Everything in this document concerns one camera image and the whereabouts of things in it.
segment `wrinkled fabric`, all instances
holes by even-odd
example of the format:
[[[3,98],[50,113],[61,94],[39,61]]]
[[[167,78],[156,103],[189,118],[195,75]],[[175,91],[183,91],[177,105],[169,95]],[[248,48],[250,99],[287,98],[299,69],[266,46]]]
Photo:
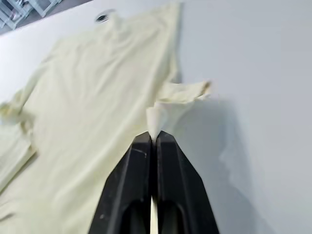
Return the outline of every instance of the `wrinkled fabric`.
[[[7,119],[31,114],[37,157],[0,195],[0,233],[88,233],[105,180],[134,137],[174,125],[208,93],[207,83],[170,83],[178,19],[178,3],[127,20],[113,13],[55,45],[19,104],[6,107],[16,110]],[[157,103],[167,119],[147,111]],[[159,119],[148,120],[150,112]]]

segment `white table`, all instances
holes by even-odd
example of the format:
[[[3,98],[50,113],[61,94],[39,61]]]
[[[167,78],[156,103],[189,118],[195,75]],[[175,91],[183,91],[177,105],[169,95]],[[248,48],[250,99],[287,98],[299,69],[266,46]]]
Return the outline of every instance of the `white table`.
[[[126,17],[165,2],[95,0],[1,36],[0,100],[25,85],[57,39],[89,29],[102,10]],[[308,0],[185,4],[182,80],[212,80],[222,101],[181,124],[202,135],[190,161],[222,234],[312,233],[311,12]]]

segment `white surface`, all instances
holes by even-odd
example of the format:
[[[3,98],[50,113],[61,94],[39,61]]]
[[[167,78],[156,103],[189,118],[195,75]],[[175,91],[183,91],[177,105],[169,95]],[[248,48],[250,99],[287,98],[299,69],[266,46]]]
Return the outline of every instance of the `white surface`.
[[[1,36],[0,99],[26,83],[59,37],[91,27],[100,11],[128,16],[163,2],[90,2]],[[311,11],[309,0],[185,4],[183,80],[210,79],[224,102],[198,107],[202,115],[190,127],[197,131],[188,134],[202,141],[183,143],[182,133],[177,140],[190,145],[186,155],[203,151],[190,160],[222,234],[312,232]],[[186,130],[194,113],[182,120]]]

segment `fabric fold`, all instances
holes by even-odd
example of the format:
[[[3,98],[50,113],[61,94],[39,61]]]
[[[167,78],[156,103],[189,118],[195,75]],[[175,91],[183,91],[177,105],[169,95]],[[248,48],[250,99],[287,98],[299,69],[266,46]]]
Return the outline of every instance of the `fabric fold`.
[[[146,109],[147,127],[152,140],[163,130],[171,133],[178,120],[193,105],[210,94],[210,83],[166,83],[160,90],[153,107]]]

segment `metal rack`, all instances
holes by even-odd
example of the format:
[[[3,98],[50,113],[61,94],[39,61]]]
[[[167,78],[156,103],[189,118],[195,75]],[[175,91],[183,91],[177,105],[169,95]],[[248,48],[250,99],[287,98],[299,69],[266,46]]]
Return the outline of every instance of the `metal rack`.
[[[16,29],[17,25],[28,17],[32,10],[38,12],[38,14],[43,18],[46,16],[48,11],[55,7],[62,0],[49,0],[50,4],[43,9],[38,3],[38,0],[27,0],[27,4],[22,4],[22,1],[17,0],[6,0],[13,9],[10,9],[7,5],[0,0],[0,28],[4,25],[8,25],[11,29]],[[19,14],[19,17],[14,20],[12,18],[13,11]]]

